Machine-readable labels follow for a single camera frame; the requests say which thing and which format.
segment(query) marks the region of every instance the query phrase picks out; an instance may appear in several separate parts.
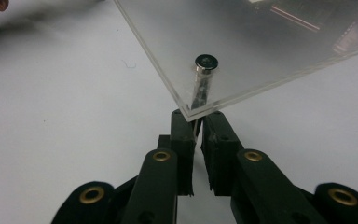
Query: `metal bolt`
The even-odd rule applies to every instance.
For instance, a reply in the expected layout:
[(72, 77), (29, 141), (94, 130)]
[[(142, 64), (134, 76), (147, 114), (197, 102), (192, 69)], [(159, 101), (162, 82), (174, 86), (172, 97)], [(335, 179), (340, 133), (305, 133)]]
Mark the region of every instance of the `metal bolt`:
[(219, 62), (209, 54), (201, 54), (196, 59), (196, 82), (194, 84), (193, 102), (191, 109), (196, 109), (206, 105), (208, 100), (209, 89), (212, 83), (212, 70), (214, 70)]
[(214, 70), (219, 62), (217, 59), (209, 54), (201, 54), (196, 58), (197, 72), (201, 72), (203, 75), (211, 74), (211, 71)]

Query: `clear acrylic sheet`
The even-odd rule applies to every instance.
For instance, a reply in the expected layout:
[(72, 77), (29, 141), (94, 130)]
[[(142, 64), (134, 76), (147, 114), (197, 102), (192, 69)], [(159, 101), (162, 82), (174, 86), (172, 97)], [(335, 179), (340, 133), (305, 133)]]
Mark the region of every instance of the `clear acrylic sheet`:
[[(358, 54), (358, 1), (116, 2), (187, 120)], [(202, 54), (218, 60), (206, 84)]]

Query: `bolt head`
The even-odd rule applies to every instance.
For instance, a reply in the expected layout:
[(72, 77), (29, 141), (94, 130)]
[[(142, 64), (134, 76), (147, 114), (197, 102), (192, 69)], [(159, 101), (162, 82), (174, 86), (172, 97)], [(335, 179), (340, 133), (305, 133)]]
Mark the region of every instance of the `bolt head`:
[(201, 54), (196, 59), (196, 66), (202, 70), (214, 70), (218, 64), (219, 62), (217, 61), (217, 59), (209, 54)]

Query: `white background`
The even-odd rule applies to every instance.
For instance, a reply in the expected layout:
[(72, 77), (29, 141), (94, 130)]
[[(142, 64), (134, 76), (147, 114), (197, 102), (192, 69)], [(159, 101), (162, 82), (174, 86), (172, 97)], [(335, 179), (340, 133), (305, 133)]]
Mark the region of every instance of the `white background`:
[[(0, 13), (0, 223), (49, 223), (78, 186), (134, 177), (175, 108), (113, 1), (11, 1)], [(358, 56), (222, 112), (295, 185), (358, 190)], [(199, 146), (194, 185), (178, 223), (235, 223)]]

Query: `small hole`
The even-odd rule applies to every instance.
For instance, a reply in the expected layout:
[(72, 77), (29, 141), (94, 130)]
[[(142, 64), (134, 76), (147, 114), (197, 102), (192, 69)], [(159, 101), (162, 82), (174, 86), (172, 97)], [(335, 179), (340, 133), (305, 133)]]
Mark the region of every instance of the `small hole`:
[(171, 155), (164, 151), (156, 152), (153, 155), (153, 159), (155, 161), (167, 161), (170, 157), (171, 157)]
[(85, 189), (79, 197), (79, 201), (83, 204), (97, 203), (104, 196), (103, 188), (99, 186)]
[(337, 203), (347, 206), (355, 206), (358, 203), (356, 197), (345, 189), (330, 189), (328, 194)]
[(259, 153), (254, 151), (245, 152), (244, 156), (249, 161), (261, 161), (261, 159), (263, 159), (263, 157)]
[(89, 192), (86, 193), (86, 198), (87, 199), (93, 199), (93, 198), (96, 198), (98, 196), (99, 192), (98, 190), (91, 190)]
[(151, 223), (153, 223), (154, 218), (155, 218), (155, 216), (152, 212), (143, 211), (138, 216), (138, 222), (141, 224), (151, 224)]
[(310, 224), (310, 219), (306, 215), (298, 212), (292, 214), (292, 220), (297, 224)]

